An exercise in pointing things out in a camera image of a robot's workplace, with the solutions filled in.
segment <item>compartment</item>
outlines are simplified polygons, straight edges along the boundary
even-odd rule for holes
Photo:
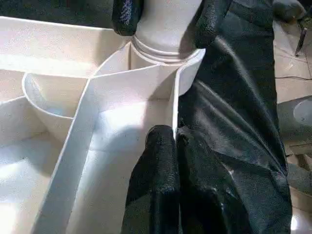
[[[103,64],[101,64],[97,71],[95,71],[94,76],[124,72],[157,64],[160,63],[156,63],[155,61],[144,57],[130,42],[113,53]]]
[[[185,66],[163,64],[88,80],[34,234],[120,233],[131,171],[148,131],[177,128],[205,51]]]
[[[61,142],[67,136],[86,78],[25,74],[22,88],[39,119]]]
[[[0,104],[23,96],[21,80],[23,72],[0,70]]]
[[[129,39],[112,29],[0,17],[0,69],[90,76]]]
[[[62,144],[25,97],[0,105],[0,232],[27,234],[44,200]]]

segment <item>glove finger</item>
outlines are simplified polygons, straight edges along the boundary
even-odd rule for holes
[[[215,39],[231,3],[232,0],[204,0],[195,25],[194,41],[197,48],[206,48]]]
[[[113,28],[122,36],[133,36],[143,10],[143,0],[114,0]]]
[[[153,127],[132,171],[122,234],[177,233],[179,175],[172,128]]]

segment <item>white bottle neck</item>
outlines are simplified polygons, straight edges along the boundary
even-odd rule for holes
[[[202,0],[145,0],[134,44],[162,62],[181,62],[198,53],[192,40],[195,15]]]

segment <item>white plastic part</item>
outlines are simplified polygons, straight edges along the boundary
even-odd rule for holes
[[[90,76],[129,39],[112,29],[0,17],[0,69]]]
[[[39,119],[59,141],[64,142],[75,115],[84,78],[25,74],[22,88]]]
[[[23,96],[23,72],[0,70],[0,103]]]
[[[145,0],[134,42],[150,59],[181,62],[196,55],[193,29],[202,0]]]
[[[145,136],[176,134],[205,50],[164,63],[110,29],[6,17],[0,29],[0,233],[118,233]]]

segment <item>gray object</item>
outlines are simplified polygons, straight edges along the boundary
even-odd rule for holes
[[[305,16],[306,10],[297,0],[273,1],[273,12],[279,19],[291,22]]]

